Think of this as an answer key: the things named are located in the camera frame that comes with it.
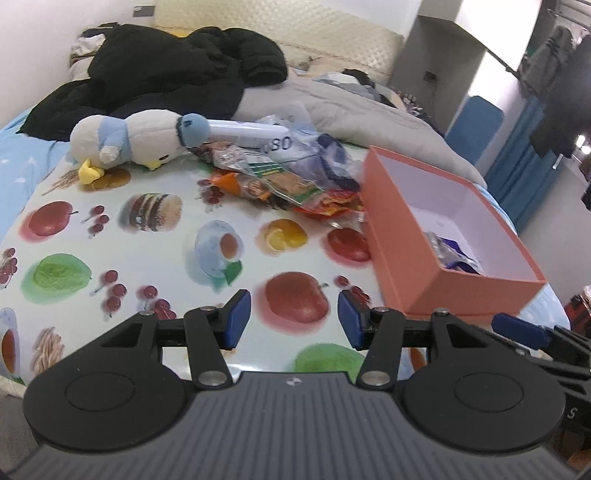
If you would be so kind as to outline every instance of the blue curtain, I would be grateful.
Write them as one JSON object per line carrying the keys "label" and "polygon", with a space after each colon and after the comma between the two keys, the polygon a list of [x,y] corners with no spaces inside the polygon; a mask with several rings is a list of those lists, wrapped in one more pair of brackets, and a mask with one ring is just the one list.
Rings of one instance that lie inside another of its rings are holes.
{"label": "blue curtain", "polygon": [[556,155],[550,151],[540,158],[530,143],[530,135],[543,117],[544,104],[532,96],[485,177],[488,191],[507,212],[517,232],[526,226],[558,175],[552,168]]}

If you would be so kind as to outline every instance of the plush toy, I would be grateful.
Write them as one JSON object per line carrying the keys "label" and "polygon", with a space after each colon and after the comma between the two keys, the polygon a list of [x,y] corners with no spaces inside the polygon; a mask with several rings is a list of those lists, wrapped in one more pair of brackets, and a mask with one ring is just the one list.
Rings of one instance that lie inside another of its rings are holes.
{"label": "plush toy", "polygon": [[91,184],[105,170],[131,161],[155,170],[187,148],[198,147],[210,135],[207,119],[196,113],[146,110],[126,119],[93,115],[72,130],[72,156],[82,164],[80,181]]}

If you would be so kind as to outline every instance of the yellow beak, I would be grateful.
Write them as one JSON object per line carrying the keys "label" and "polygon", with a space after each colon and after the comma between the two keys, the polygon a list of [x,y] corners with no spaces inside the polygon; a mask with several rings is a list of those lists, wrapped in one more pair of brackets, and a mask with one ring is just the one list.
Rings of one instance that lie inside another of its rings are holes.
{"label": "yellow beak", "polygon": [[78,178],[80,183],[84,185],[90,185],[95,180],[98,180],[105,175],[105,171],[99,167],[93,167],[90,165],[90,159],[87,158],[80,169],[78,170]]}
{"label": "yellow beak", "polygon": [[150,170],[156,170],[156,168],[161,167],[162,166],[162,162],[160,160],[154,160],[154,161],[149,161],[146,164],[146,167],[148,167]]}

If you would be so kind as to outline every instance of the ribbed black surface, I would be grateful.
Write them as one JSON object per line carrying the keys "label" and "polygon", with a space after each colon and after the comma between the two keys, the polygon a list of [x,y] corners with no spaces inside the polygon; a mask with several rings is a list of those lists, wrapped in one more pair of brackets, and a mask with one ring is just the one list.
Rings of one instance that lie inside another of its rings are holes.
{"label": "ribbed black surface", "polygon": [[14,480],[573,480],[549,451],[485,457],[435,443],[344,374],[244,373],[152,442],[111,455],[44,446]]}

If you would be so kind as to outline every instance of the pink box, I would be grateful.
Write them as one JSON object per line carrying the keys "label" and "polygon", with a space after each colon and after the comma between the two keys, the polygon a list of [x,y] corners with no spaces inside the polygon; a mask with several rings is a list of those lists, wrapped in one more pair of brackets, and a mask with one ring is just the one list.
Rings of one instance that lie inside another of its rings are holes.
{"label": "pink box", "polygon": [[[370,147],[366,235],[386,305],[410,318],[446,307],[470,323],[517,315],[546,283],[530,253],[469,181]],[[484,275],[444,268],[424,232],[455,240]]]}

